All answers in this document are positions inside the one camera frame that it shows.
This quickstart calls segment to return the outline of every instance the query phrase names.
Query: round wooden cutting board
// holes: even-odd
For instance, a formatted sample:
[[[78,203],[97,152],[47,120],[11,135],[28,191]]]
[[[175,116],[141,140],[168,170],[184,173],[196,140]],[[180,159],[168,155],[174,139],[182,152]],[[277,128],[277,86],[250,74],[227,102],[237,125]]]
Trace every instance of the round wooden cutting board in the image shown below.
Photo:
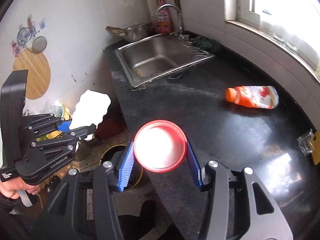
[[[26,98],[37,99],[47,91],[51,71],[45,55],[32,53],[29,49],[23,50],[13,63],[13,70],[28,69]]]

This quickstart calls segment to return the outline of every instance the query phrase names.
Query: human hand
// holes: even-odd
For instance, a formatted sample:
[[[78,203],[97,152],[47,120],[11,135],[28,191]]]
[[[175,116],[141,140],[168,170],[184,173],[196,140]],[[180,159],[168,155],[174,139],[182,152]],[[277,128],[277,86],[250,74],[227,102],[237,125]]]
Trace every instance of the human hand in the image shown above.
[[[17,177],[6,182],[0,182],[0,192],[7,198],[17,199],[20,197],[18,190],[26,190],[32,195],[36,195],[40,192],[39,185],[31,186],[26,184],[21,177]]]

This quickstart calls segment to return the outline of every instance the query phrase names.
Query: bowl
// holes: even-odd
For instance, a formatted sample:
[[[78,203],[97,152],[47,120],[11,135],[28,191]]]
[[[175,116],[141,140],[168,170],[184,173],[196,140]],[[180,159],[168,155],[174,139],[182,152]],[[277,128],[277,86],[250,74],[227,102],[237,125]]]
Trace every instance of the bowl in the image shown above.
[[[141,41],[142,39],[148,37],[148,32],[150,29],[150,23],[135,24],[128,28],[125,28],[124,32],[118,33],[121,39],[127,42]]]
[[[167,120],[145,124],[134,138],[134,155],[142,167],[153,172],[177,168],[187,152],[187,138],[181,128]]]

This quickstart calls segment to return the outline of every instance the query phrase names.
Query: window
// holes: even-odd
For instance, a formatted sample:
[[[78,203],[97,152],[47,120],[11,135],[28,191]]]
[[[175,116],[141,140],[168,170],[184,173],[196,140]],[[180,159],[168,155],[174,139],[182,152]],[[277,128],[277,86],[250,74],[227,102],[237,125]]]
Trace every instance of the window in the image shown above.
[[[319,65],[320,4],[318,0],[238,0],[237,19],[260,29],[297,53],[314,69]]]

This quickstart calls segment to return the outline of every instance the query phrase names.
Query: juice bottle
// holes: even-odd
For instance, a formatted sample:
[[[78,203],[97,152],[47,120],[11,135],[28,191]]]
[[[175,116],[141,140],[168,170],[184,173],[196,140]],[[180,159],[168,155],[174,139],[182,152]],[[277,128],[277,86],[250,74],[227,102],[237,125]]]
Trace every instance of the juice bottle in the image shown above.
[[[272,86],[241,86],[227,88],[226,101],[246,107],[273,109],[279,104],[279,97]]]

